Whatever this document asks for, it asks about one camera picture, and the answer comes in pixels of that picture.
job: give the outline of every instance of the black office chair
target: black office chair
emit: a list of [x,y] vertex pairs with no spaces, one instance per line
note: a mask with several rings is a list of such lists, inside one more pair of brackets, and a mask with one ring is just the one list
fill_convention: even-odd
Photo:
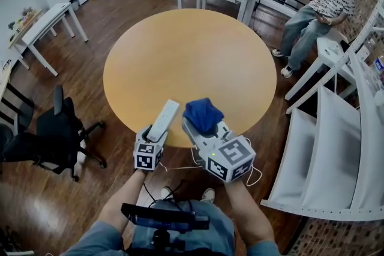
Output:
[[103,157],[91,155],[80,146],[80,142],[89,137],[96,127],[104,128],[104,122],[97,122],[84,129],[82,122],[74,113],[70,97],[64,99],[61,85],[54,91],[53,108],[37,118],[36,135],[28,132],[19,133],[16,115],[14,137],[2,152],[3,162],[34,161],[36,165],[61,174],[66,168],[71,169],[71,177],[75,182],[79,177],[74,175],[77,152],[95,158],[101,168],[107,167]]

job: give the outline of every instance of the hand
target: hand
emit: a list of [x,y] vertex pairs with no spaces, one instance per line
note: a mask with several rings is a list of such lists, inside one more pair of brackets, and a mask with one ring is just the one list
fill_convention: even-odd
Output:
[[331,23],[330,23],[330,19],[327,19],[326,17],[322,17],[322,16],[320,16],[320,15],[318,15],[318,14],[315,14],[314,15],[315,17],[316,17],[316,19],[317,19],[317,21],[319,22],[319,23],[325,23],[325,24],[327,24],[327,25],[330,25]]

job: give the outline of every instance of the white chair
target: white chair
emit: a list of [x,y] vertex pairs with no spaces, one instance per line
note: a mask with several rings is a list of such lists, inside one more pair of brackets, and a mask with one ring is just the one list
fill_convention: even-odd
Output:
[[[296,94],[314,75],[314,73],[322,69],[323,65],[326,65],[329,68],[334,66],[334,64],[343,54],[343,49],[340,46],[340,42],[342,40],[348,43],[348,39],[334,28],[332,28],[324,37],[317,39],[317,59],[312,63],[304,75],[296,82],[291,90],[288,91],[285,96],[286,100],[290,100],[294,94]],[[338,43],[338,49],[334,51],[334,49],[331,48],[332,46],[336,45],[335,42]],[[340,94],[340,97],[345,98],[356,89],[355,78],[351,68],[348,65],[344,65],[342,69],[337,73],[344,77],[351,84]]]

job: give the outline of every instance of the man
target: man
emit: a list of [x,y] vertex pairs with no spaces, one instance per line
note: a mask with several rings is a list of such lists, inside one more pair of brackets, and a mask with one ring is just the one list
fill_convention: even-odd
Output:
[[[355,0],[313,0],[301,8],[285,25],[280,50],[274,49],[275,57],[289,57],[288,65],[281,70],[285,78],[300,69],[318,37],[326,35],[336,25],[355,13]],[[298,42],[293,42],[300,35]]]
[[[72,246],[63,256],[78,255],[127,255],[122,250],[121,234],[125,230],[128,219],[121,213],[122,203],[136,204],[142,189],[146,172],[137,170],[124,186],[105,204],[97,221],[91,229]],[[267,217],[253,200],[241,180],[225,184],[234,218],[241,238],[248,249],[248,256],[279,255],[274,242],[274,232]],[[170,190],[163,188],[163,198],[170,195]],[[193,230],[180,234],[170,231],[171,241],[175,238],[185,241],[185,254],[196,255],[234,255],[232,221],[215,205],[215,192],[207,189],[201,201],[185,201],[178,203],[184,211],[190,211],[190,204],[196,215],[210,217],[209,230]],[[155,206],[160,209],[179,210],[174,203],[158,201]],[[156,229],[137,226],[133,236],[132,248],[154,250],[152,238]]]

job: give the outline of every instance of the shoe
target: shoe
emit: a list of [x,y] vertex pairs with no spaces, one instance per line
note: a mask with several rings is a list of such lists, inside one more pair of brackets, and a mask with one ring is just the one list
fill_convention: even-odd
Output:
[[213,204],[215,200],[215,190],[208,188],[204,191],[201,201]]
[[292,73],[293,73],[293,69],[291,69],[288,65],[286,67],[284,67],[281,71],[280,71],[281,75],[283,75],[284,78],[289,78],[290,76],[292,76]]
[[284,55],[278,50],[278,49],[273,49],[271,51],[272,55],[275,56],[276,58],[283,57]]
[[174,199],[172,191],[167,186],[165,186],[163,189],[161,189],[160,196],[161,196],[162,200],[165,200],[166,198],[167,198],[167,200],[173,200]]

